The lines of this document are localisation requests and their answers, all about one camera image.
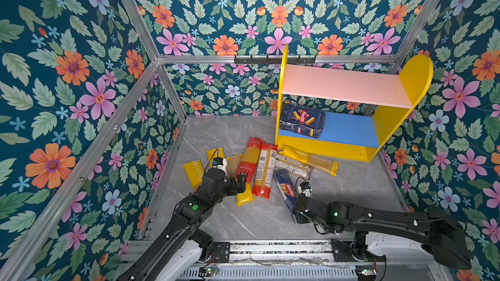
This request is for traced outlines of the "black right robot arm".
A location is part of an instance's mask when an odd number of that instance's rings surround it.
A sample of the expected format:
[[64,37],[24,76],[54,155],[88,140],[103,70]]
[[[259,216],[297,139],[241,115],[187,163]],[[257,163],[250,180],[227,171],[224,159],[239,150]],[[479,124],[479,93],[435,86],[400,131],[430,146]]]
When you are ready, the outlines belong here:
[[324,234],[374,232],[410,239],[420,243],[441,265],[471,269],[464,229],[454,217],[440,209],[430,208],[423,213],[388,212],[348,202],[325,204],[302,194],[294,214],[299,224],[311,222],[320,226]]

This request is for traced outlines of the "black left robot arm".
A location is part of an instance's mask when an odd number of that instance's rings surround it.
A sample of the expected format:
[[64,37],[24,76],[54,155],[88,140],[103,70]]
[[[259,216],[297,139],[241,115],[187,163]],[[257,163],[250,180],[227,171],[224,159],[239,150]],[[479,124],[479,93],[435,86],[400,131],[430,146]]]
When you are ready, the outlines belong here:
[[190,264],[185,263],[170,269],[167,266],[174,262],[174,255],[180,254],[181,250],[186,247],[186,242],[191,243],[192,250],[195,248],[200,250],[200,257],[207,257],[213,239],[200,230],[200,226],[225,197],[243,193],[246,190],[246,180],[246,173],[231,178],[219,168],[208,169],[198,189],[179,202],[169,224],[160,236],[139,260],[117,279],[157,280],[162,271],[172,273],[176,269],[182,273]]

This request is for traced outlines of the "blue Barilla spaghetti box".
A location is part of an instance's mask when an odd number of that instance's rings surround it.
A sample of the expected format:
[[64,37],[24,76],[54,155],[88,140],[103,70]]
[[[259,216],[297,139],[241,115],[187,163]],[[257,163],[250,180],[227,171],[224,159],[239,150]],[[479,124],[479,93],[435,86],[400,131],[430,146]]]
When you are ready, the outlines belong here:
[[298,201],[296,190],[292,184],[292,179],[286,169],[274,170],[273,177],[277,183],[280,194],[296,224],[299,224],[295,208]]

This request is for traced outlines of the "blue Barilla rigatoni box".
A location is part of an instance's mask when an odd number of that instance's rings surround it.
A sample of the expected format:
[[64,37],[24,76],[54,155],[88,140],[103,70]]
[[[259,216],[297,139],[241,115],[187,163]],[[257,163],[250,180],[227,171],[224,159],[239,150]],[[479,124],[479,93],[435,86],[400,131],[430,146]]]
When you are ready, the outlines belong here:
[[280,116],[280,130],[318,139],[326,123],[326,112],[312,107],[285,104]]

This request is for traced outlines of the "red spaghetti bag white label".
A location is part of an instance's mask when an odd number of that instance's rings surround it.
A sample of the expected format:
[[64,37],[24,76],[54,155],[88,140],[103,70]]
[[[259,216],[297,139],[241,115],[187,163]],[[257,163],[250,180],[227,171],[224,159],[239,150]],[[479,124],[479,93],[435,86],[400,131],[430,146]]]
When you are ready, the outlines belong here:
[[277,145],[263,143],[255,172],[252,194],[263,199],[270,199],[273,172],[276,166]]

